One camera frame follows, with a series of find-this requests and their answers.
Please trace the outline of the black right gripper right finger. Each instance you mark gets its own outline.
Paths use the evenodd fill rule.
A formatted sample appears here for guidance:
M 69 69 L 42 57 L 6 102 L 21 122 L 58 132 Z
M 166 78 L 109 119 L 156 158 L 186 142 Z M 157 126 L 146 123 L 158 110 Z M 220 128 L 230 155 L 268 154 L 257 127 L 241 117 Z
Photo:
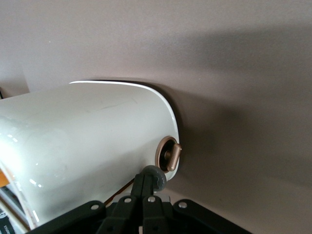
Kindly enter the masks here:
M 178 234 L 179 222 L 174 219 L 173 206 L 166 196 L 159 197 L 167 183 L 164 172 L 153 165 L 146 166 L 141 192 L 142 227 L 144 234 Z

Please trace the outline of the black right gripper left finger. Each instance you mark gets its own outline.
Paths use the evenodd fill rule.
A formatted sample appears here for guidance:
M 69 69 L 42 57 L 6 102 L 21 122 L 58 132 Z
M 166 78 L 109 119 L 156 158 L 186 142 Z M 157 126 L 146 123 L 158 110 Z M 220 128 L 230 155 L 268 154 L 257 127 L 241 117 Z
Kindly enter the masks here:
M 112 213 L 100 225 L 98 234 L 137 234 L 138 217 L 141 210 L 142 191 L 145 175 L 135 176 L 130 195 L 119 199 Z

